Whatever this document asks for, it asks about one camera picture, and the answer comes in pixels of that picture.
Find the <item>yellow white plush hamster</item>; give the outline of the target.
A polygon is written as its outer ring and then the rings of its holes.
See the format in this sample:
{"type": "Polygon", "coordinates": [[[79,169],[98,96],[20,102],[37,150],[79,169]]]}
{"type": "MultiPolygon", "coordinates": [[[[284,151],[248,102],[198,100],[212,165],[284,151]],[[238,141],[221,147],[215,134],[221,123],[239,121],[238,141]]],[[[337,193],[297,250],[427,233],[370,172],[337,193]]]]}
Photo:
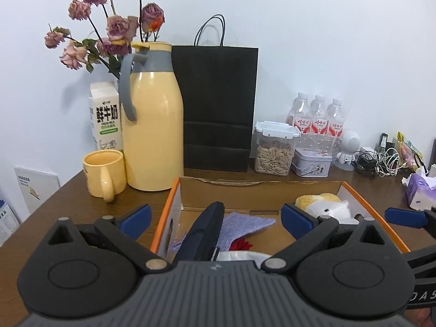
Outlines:
{"type": "Polygon", "coordinates": [[[350,211],[349,202],[341,200],[332,193],[300,196],[296,199],[295,206],[314,218],[330,216],[338,220],[340,224],[358,224],[358,220],[354,218],[350,211]]]}

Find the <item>translucent white plastic jar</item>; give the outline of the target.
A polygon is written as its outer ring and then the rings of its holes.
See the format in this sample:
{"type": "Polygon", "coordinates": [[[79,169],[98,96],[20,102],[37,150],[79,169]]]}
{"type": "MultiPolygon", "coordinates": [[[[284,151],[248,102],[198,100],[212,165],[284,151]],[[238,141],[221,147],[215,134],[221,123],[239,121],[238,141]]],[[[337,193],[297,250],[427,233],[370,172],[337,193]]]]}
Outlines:
{"type": "Polygon", "coordinates": [[[260,269],[262,263],[268,260],[271,255],[252,252],[250,250],[234,250],[234,251],[220,251],[217,257],[214,258],[215,261],[253,261],[255,265],[260,269]]]}

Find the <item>purple drawstring fabric pouch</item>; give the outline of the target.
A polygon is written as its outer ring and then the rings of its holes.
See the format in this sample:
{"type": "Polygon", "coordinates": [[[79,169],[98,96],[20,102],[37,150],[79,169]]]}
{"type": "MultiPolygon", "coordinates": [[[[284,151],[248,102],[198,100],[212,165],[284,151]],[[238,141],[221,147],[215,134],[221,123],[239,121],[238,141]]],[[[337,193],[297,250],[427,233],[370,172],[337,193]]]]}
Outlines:
{"type": "MultiPolygon", "coordinates": [[[[217,249],[219,251],[229,251],[234,241],[240,240],[246,235],[267,229],[275,223],[275,219],[232,212],[227,216],[224,216],[222,228],[217,242],[217,249]]],[[[171,243],[169,245],[168,252],[177,253],[188,232],[186,232],[184,237],[182,237],[180,240],[171,243]]]]}

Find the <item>purple tissue pack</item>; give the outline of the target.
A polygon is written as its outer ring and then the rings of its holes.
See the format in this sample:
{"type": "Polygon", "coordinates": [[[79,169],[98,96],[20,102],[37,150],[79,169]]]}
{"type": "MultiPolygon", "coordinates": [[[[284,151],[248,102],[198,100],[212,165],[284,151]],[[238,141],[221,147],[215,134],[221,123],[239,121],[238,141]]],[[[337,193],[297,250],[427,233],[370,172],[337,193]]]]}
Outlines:
{"type": "Polygon", "coordinates": [[[406,187],[407,202],[414,210],[435,209],[435,177],[429,177],[423,167],[417,169],[401,183],[406,187]]]}

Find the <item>red cardboard pumpkin box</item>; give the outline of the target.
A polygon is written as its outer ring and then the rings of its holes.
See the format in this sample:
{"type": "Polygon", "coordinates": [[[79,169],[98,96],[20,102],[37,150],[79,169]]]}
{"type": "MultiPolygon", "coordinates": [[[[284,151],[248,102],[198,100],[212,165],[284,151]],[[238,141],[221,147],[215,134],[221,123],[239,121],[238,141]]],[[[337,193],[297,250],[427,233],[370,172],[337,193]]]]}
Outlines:
{"type": "Polygon", "coordinates": [[[349,203],[353,214],[372,217],[386,231],[401,252],[409,247],[353,187],[345,181],[246,181],[203,179],[184,176],[176,179],[168,194],[150,250],[162,257],[168,245],[181,238],[199,214],[212,202],[222,202],[225,212],[233,211],[276,219],[276,224],[249,239],[252,249],[273,254],[294,242],[281,226],[280,210],[286,203],[306,194],[334,193],[349,203]]]}

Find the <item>yellow ceramic mug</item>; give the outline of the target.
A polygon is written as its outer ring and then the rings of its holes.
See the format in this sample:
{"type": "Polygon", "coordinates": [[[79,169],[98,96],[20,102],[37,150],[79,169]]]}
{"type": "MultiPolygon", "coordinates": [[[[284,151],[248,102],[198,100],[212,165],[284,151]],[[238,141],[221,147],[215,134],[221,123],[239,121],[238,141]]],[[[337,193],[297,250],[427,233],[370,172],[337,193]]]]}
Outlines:
{"type": "Polygon", "coordinates": [[[100,150],[87,154],[83,158],[83,172],[88,192],[105,202],[113,202],[114,197],[127,187],[124,155],[121,151],[100,150]]]}

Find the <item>small printed tin box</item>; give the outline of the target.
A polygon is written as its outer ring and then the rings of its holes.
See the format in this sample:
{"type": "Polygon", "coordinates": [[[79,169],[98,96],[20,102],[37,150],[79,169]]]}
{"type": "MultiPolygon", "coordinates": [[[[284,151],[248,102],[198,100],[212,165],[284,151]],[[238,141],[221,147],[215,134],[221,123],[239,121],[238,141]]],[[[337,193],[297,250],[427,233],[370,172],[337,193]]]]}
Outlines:
{"type": "Polygon", "coordinates": [[[332,156],[327,151],[296,149],[291,168],[297,176],[304,178],[326,178],[332,156]]]}

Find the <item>colourful snack packet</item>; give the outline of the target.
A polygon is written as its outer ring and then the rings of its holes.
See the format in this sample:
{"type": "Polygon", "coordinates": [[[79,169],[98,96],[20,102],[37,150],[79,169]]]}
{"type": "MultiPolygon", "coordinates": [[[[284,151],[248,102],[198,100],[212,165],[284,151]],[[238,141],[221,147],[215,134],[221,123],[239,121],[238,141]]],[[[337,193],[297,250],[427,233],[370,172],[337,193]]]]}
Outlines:
{"type": "Polygon", "coordinates": [[[422,153],[400,131],[397,133],[397,142],[398,152],[404,167],[416,171],[424,166],[422,153]]]}

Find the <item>clear container with seeds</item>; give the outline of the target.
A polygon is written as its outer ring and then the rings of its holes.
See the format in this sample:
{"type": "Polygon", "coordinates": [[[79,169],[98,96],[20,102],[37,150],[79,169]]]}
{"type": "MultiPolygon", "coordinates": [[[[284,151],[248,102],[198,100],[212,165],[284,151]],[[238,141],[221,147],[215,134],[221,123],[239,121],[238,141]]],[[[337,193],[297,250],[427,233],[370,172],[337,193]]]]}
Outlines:
{"type": "Polygon", "coordinates": [[[258,121],[255,125],[254,170],[260,174],[287,176],[293,161],[296,140],[301,133],[287,123],[258,121]]]}

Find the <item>white astronaut robot figure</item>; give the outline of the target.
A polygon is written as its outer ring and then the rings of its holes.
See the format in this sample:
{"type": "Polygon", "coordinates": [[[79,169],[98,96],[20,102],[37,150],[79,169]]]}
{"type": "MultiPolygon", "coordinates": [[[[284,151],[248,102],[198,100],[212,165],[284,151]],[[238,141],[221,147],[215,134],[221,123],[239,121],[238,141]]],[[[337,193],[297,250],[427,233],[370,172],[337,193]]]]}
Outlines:
{"type": "Polygon", "coordinates": [[[361,139],[357,132],[345,130],[339,143],[339,152],[335,156],[334,166],[343,171],[354,171],[355,153],[360,150],[361,139]]]}

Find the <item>middle water bottle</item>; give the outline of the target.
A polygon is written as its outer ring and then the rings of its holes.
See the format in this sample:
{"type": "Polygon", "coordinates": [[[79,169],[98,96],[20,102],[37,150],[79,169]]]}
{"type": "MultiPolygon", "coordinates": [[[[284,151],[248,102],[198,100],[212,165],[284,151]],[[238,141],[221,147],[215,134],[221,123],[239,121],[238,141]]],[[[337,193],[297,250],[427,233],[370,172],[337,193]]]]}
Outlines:
{"type": "Polygon", "coordinates": [[[319,150],[327,133],[325,97],[316,95],[310,103],[310,147],[319,150]]]}

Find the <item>water bottle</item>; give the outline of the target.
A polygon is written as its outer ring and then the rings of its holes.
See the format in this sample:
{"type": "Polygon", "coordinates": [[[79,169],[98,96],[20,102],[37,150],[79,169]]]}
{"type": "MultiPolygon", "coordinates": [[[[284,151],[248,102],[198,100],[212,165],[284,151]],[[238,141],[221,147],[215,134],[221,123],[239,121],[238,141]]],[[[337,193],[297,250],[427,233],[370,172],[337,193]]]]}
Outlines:
{"type": "Polygon", "coordinates": [[[311,116],[308,94],[299,92],[288,112],[286,123],[295,126],[302,134],[310,131],[311,116]]]}
{"type": "Polygon", "coordinates": [[[342,109],[342,100],[333,98],[327,107],[328,127],[327,134],[330,144],[330,152],[335,155],[338,151],[339,140],[343,133],[345,115],[342,109]]]}
{"type": "Polygon", "coordinates": [[[316,95],[310,103],[310,147],[319,150],[327,133],[325,97],[316,95]]]}

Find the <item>left water bottle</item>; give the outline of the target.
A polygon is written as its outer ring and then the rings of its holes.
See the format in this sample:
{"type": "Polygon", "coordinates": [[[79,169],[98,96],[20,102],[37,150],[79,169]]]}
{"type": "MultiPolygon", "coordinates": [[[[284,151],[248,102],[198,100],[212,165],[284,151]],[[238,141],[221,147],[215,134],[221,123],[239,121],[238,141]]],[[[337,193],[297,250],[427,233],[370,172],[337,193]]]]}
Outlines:
{"type": "Polygon", "coordinates": [[[311,116],[308,94],[299,92],[288,112],[286,123],[295,126],[302,134],[310,131],[311,116]]]}

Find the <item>right water bottle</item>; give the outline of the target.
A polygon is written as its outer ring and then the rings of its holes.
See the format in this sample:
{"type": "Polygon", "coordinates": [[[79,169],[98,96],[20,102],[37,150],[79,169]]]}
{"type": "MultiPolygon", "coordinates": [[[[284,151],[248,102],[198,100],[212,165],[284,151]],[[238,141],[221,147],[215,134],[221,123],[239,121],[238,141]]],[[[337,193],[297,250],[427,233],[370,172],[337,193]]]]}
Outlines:
{"type": "Polygon", "coordinates": [[[342,100],[333,98],[327,107],[328,127],[327,134],[330,144],[330,152],[335,155],[338,151],[339,140],[343,133],[345,115],[342,109],[342,100]]]}

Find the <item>white milk carton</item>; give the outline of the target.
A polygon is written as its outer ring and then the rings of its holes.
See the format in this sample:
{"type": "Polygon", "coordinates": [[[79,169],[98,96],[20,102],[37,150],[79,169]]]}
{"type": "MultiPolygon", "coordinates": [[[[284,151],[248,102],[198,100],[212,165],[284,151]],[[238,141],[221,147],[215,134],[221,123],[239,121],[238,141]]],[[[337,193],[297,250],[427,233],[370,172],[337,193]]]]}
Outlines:
{"type": "Polygon", "coordinates": [[[114,81],[90,85],[89,112],[96,149],[122,151],[120,101],[114,81]]]}

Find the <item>black paper shopping bag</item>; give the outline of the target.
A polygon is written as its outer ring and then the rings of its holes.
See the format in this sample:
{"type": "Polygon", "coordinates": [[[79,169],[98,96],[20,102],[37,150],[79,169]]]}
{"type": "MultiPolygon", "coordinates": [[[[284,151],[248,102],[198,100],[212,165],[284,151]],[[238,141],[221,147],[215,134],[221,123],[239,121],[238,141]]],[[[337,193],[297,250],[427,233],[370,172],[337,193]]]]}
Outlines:
{"type": "Polygon", "coordinates": [[[184,105],[186,168],[248,168],[259,50],[252,47],[175,46],[172,63],[184,105]]]}

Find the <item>dried pink flower bouquet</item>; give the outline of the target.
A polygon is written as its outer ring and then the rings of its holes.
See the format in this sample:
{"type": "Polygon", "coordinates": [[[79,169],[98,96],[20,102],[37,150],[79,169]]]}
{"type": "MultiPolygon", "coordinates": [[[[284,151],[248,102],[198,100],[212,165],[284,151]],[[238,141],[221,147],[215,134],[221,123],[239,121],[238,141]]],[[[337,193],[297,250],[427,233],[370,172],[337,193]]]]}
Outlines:
{"type": "Polygon", "coordinates": [[[44,45],[49,50],[62,49],[60,62],[68,69],[86,69],[96,65],[118,79],[121,64],[139,42],[157,42],[165,24],[165,13],[155,2],[137,0],[137,13],[117,13],[114,0],[72,0],[67,14],[70,20],[91,27],[88,35],[79,37],[66,27],[49,27],[44,45]]]}

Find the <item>white booklet against wall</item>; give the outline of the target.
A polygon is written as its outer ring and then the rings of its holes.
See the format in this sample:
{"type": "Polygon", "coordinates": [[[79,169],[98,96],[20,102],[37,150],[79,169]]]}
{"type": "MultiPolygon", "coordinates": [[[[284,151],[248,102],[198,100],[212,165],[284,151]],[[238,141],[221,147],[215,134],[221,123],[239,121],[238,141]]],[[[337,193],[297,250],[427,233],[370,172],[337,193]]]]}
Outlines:
{"type": "Polygon", "coordinates": [[[58,176],[26,168],[15,167],[16,177],[30,214],[33,214],[60,189],[58,176]]]}

